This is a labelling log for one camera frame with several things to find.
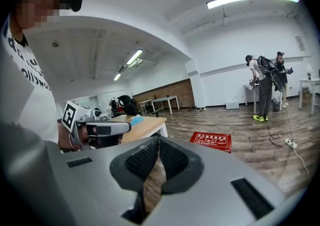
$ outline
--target dark pants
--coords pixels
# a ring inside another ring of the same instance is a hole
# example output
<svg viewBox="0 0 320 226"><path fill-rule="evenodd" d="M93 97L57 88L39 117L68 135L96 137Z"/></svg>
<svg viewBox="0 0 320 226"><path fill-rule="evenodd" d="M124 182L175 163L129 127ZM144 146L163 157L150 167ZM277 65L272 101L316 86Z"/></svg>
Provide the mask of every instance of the dark pants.
<svg viewBox="0 0 320 226"><path fill-rule="evenodd" d="M272 80L270 74L264 76L259 84L259 113L258 116L266 116L269 112L272 96Z"/></svg>

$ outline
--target beige pants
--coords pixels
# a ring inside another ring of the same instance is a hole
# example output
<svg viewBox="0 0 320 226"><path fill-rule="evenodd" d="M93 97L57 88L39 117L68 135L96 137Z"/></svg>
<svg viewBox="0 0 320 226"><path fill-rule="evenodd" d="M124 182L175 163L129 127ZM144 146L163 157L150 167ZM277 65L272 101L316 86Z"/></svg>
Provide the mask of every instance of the beige pants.
<svg viewBox="0 0 320 226"><path fill-rule="evenodd" d="M285 91L282 93L282 103L286 103L287 101L287 89L288 89L288 84L285 84Z"/></svg>

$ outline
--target wooden floor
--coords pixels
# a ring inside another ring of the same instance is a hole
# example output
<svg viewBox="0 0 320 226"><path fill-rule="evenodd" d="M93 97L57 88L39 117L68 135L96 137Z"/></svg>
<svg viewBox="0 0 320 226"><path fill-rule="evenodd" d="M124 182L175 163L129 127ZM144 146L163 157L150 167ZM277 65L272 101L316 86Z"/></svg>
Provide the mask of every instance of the wooden floor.
<svg viewBox="0 0 320 226"><path fill-rule="evenodd" d="M270 112L267 124L272 134L279 134L276 144L284 144L285 138L320 139L320 106L310 115L310 105L299 110L299 99L288 100L289 107L281 112ZM307 172L302 161L292 148L278 147L269 141L269 132L265 123L253 120L253 105L240 106L238 110L226 110L223 107L196 110L174 110L159 114L167 117L166 128L169 137L189 142L194 131L231 134L232 155L277 184L287 196L308 186ZM295 139L296 149L307 166L312 178L319 163L320 141ZM147 212L151 212L159 202L161 184L166 175L158 159L153 171L144 183L144 200Z"/></svg>

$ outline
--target blue cloth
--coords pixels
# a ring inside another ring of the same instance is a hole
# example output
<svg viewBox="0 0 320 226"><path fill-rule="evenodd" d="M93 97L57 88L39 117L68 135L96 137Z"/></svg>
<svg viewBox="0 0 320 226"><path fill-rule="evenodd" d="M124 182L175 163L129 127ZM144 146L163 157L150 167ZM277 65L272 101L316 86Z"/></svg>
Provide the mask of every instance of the blue cloth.
<svg viewBox="0 0 320 226"><path fill-rule="evenodd" d="M140 122L143 121L143 120L144 120L143 117L134 118L134 119L132 119L132 121L131 121L131 126L135 126L135 125L137 125L138 123L140 123Z"/></svg>

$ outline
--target neon yellow shoe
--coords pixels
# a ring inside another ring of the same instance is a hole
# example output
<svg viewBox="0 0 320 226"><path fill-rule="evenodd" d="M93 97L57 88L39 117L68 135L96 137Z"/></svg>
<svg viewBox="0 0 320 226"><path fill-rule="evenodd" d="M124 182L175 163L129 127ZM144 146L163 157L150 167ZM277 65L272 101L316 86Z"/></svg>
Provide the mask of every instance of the neon yellow shoe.
<svg viewBox="0 0 320 226"><path fill-rule="evenodd" d="M263 117L259 117L258 115L254 115L254 116L253 116L253 119L255 119L255 120L257 120L257 121L260 121L260 122L265 121Z"/></svg>

